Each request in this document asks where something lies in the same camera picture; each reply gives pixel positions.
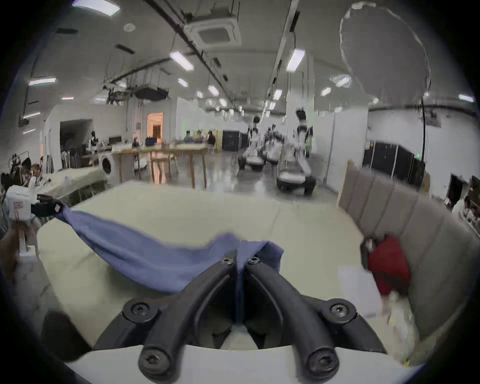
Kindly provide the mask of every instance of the wooden table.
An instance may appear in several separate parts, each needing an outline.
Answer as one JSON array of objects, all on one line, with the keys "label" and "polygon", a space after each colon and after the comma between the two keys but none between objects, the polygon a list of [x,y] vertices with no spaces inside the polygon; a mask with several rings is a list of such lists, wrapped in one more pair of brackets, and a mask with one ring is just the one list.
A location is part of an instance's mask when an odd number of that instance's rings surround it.
[{"label": "wooden table", "polygon": [[[137,155],[138,156],[138,162],[139,162],[139,169],[140,169],[140,154],[149,154],[150,156],[150,165],[151,165],[151,171],[152,171],[152,179],[154,178],[153,174],[153,159],[152,159],[152,154],[153,153],[164,153],[168,154],[168,169],[170,172],[170,155],[177,155],[180,152],[185,152],[188,154],[190,158],[190,175],[192,178],[192,188],[195,189],[195,173],[193,171],[193,155],[202,155],[202,165],[204,168],[204,187],[207,187],[207,174],[205,170],[205,154],[207,153],[207,145],[205,144],[180,144],[175,147],[172,146],[161,146],[161,145],[154,145],[151,147],[137,147],[137,148],[129,148],[121,152],[115,152],[113,153],[114,155],[117,155],[119,157],[123,155]],[[119,161],[119,172],[120,172],[120,183],[123,182],[122,180],[122,174],[121,174],[121,159]]]}]

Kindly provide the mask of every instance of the white paper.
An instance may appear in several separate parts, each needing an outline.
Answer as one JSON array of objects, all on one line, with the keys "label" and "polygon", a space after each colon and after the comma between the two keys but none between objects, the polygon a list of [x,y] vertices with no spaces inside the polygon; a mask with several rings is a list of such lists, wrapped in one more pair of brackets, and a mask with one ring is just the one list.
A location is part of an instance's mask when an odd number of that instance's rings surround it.
[{"label": "white paper", "polygon": [[343,297],[357,308],[363,317],[382,314],[382,298],[373,275],[361,266],[338,267],[338,280]]}]

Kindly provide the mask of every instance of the blue cloth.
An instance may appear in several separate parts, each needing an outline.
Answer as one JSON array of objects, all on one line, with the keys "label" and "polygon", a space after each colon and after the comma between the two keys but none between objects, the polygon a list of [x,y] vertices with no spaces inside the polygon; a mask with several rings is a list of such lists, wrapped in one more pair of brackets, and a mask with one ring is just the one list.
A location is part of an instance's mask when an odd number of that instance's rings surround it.
[{"label": "blue cloth", "polygon": [[248,259],[257,255],[277,271],[283,249],[270,241],[217,236],[204,248],[168,247],[158,240],[111,220],[64,206],[59,220],[69,224],[92,250],[133,281],[160,292],[180,292],[201,272],[237,251],[237,317],[243,312],[241,277]]}]

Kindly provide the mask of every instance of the ceiling pipe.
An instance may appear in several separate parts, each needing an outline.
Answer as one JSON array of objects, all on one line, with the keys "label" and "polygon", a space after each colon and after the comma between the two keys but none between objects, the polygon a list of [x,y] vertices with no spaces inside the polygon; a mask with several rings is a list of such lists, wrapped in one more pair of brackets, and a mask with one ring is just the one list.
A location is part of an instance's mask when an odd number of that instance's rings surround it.
[{"label": "ceiling pipe", "polygon": [[215,74],[212,72],[212,70],[210,69],[210,67],[208,66],[208,64],[205,62],[205,60],[203,59],[201,53],[198,51],[198,49],[195,47],[195,45],[193,45],[193,43],[188,39],[187,35],[184,33],[183,29],[180,28],[180,26],[178,24],[175,24],[175,22],[173,21],[173,19],[170,17],[170,15],[168,13],[166,13],[162,7],[160,7],[154,0],[144,0],[144,2],[146,2],[148,5],[150,5],[150,7],[153,8],[153,10],[158,13],[158,15],[163,18],[167,23],[168,25],[170,25],[170,27],[172,27],[172,29],[183,39],[183,41],[188,45],[188,47],[193,51],[193,53],[198,57],[198,60],[200,60],[200,62],[208,69],[208,71],[210,72],[210,74],[212,75],[212,77],[215,79],[215,81],[217,82],[217,84],[220,86],[220,88],[222,88],[223,92],[225,93],[225,96],[226,98],[230,101],[230,103],[232,103],[233,105],[235,105],[234,101],[230,98],[227,90],[223,87],[223,84],[220,82],[220,80],[217,78],[217,76],[215,76]]},{"label": "ceiling pipe", "polygon": [[[191,56],[191,55],[194,55],[193,52],[189,52],[189,53],[185,53],[184,56]],[[121,80],[127,76],[130,76],[130,75],[133,75],[134,73],[137,73],[137,72],[140,72],[140,71],[143,71],[145,69],[148,69],[150,67],[153,67],[155,65],[159,65],[159,64],[163,64],[167,61],[171,61],[172,59],[170,57],[167,57],[167,58],[164,58],[164,59],[159,59],[159,60],[155,60],[151,63],[148,63],[148,64],[145,64],[145,65],[142,65],[141,67],[138,67],[138,68],[135,68],[135,69],[132,69],[131,71],[128,71],[122,75],[120,75],[119,77],[116,77],[115,79],[113,80],[110,80],[110,83],[111,84],[115,84],[118,80]]]},{"label": "ceiling pipe", "polygon": [[292,24],[293,18],[295,17],[295,12],[297,10],[298,4],[299,4],[299,0],[292,0],[290,2],[290,9],[288,10],[287,19],[285,20],[285,24],[283,26],[282,39],[280,40],[280,46],[278,47],[278,52],[276,54],[275,63],[273,65],[272,74],[270,76],[270,81],[268,83],[268,88],[267,88],[267,91],[265,93],[265,98],[268,98],[268,94],[271,91],[271,86],[272,86],[272,83],[273,83],[273,79],[275,78],[275,74],[276,74],[276,71],[277,71],[277,68],[278,68],[278,63],[280,63],[280,60],[282,59],[283,50],[284,50],[285,44],[287,42],[287,34],[290,33],[290,26]]}]

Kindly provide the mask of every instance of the white mattress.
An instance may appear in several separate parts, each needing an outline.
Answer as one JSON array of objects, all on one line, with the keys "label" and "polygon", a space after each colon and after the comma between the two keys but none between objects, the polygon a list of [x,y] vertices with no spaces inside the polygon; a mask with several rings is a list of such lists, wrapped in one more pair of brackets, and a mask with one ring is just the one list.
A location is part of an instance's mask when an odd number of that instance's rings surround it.
[{"label": "white mattress", "polygon": [[[342,297],[337,266],[360,265],[362,235],[330,204],[289,203],[129,181],[75,206],[168,244],[203,246],[217,234],[271,240],[285,250],[280,273],[301,294]],[[100,259],[70,226],[51,220],[38,232],[40,258],[64,310],[91,345],[124,303],[158,295]]]},{"label": "white mattress", "polygon": [[59,198],[98,181],[105,181],[105,176],[100,167],[96,166],[67,168],[44,175],[43,179],[51,179],[51,182],[38,187],[36,192]]}]

